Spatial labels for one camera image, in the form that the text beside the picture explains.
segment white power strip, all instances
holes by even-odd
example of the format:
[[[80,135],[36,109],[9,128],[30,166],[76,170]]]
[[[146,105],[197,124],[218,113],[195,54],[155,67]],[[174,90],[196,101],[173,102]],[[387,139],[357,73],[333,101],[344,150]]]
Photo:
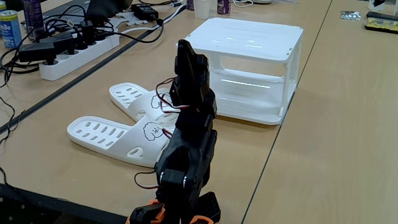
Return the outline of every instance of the white power strip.
[[[55,65],[40,63],[40,76],[44,80],[57,80],[119,46],[119,39],[118,35],[112,35],[104,40],[97,41],[95,45],[88,46],[85,50],[76,50],[77,54],[57,55]]]

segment white slipper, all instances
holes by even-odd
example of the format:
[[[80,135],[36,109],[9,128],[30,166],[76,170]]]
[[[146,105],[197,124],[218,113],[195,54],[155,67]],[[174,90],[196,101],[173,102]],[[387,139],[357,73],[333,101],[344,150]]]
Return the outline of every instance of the white slipper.
[[[159,89],[158,92],[160,94],[165,93],[165,100],[171,102],[168,89]],[[121,83],[112,86],[109,89],[109,94],[113,103],[120,107],[134,121],[138,122],[146,115],[150,120],[165,126],[167,129],[174,129],[178,114],[163,113],[155,90],[148,91],[133,83]],[[162,106],[167,111],[179,111],[166,104]]]
[[[169,139],[163,126],[145,116],[134,126],[84,116],[72,122],[68,135],[75,143],[131,164],[154,167]]]

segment desk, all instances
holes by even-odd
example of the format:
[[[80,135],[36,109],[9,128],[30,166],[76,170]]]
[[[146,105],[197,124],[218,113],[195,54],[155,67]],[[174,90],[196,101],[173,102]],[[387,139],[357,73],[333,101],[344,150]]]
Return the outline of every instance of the desk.
[[[65,4],[70,0],[49,0],[42,3],[43,11],[48,11],[59,5]],[[160,18],[166,18],[167,16],[174,13],[177,8],[173,9],[166,9],[159,12]],[[18,13],[19,21],[24,20],[24,13],[20,11]],[[148,26],[154,26],[154,23],[149,23]],[[127,26],[120,26],[121,30],[126,30]],[[138,37],[145,33],[144,30],[137,30],[134,32],[129,33],[129,35],[133,37]],[[109,58],[117,52],[121,50],[124,46],[130,48],[132,46],[132,42],[130,39],[122,37],[120,39],[120,45],[113,50],[103,54],[102,56],[98,57],[97,59],[87,63],[86,65],[76,69],[75,71],[65,75],[64,77],[55,80],[53,82],[43,80],[40,78],[39,72],[34,72],[25,75],[18,75],[13,74],[8,85],[4,88],[0,89],[0,95],[3,99],[11,104],[16,109],[16,116],[19,115],[22,111],[31,108],[32,106],[36,105],[38,102],[42,101],[52,93],[56,92],[57,90],[61,89],[61,87],[65,86],[66,84],[74,81],[74,79],[78,78],[80,75],[87,72],[89,69],[93,68],[95,65],[99,64],[103,60]],[[4,45],[0,43],[0,55],[3,54],[7,49],[5,49]],[[4,104],[0,104],[0,126],[4,125],[6,122],[9,121],[11,117],[11,110]]]
[[[304,28],[302,65],[329,6],[329,0],[303,0],[297,4],[275,2],[243,9],[233,7],[232,18],[293,24]],[[154,190],[142,190],[133,177],[142,167],[117,161],[80,147],[68,139],[67,126],[84,115],[99,116],[134,124],[109,98],[109,87],[121,82],[137,83],[148,90],[174,76],[175,44],[203,21],[184,11],[165,26],[161,39],[137,44],[24,120],[10,140],[1,146],[0,165],[9,182],[18,188],[88,207],[128,216],[155,197]],[[228,66],[253,71],[268,68],[259,63],[228,60]],[[278,126],[265,126],[220,117],[211,178],[203,192],[214,191],[222,209],[222,223],[240,223],[259,180]],[[142,177],[154,183],[154,176]]]
[[[244,223],[398,222],[397,36],[339,18],[367,6],[333,0]]]

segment cartoon sheep print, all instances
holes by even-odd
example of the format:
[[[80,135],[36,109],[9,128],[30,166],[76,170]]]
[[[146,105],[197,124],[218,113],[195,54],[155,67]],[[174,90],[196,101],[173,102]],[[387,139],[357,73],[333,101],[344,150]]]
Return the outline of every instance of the cartoon sheep print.
[[[163,99],[169,103],[172,102],[172,99],[170,97],[170,94],[166,93],[163,97]],[[150,105],[152,106],[153,109],[157,109],[160,108],[160,100],[159,97],[157,97],[157,95],[155,95],[154,97],[152,97],[152,101],[150,102]],[[167,104],[163,103],[162,107],[168,107]]]
[[[160,138],[163,135],[163,126],[154,122],[145,124],[144,134],[145,138],[149,141],[155,141],[155,139]]]

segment power adapter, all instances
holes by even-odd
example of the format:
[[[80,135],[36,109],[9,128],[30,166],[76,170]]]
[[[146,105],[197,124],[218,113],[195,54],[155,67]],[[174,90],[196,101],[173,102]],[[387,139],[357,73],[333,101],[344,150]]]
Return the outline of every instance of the power adapter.
[[[131,11],[135,17],[142,21],[155,21],[159,18],[159,13],[147,4],[133,4],[131,5]]]
[[[22,45],[19,49],[20,62],[34,62],[39,60],[46,60],[44,64],[55,65],[57,55],[53,43],[35,43]]]
[[[69,32],[62,33],[53,37],[47,37],[39,41],[40,43],[53,43],[56,54],[68,51],[68,54],[72,55],[75,51],[75,40],[73,39],[72,34]]]

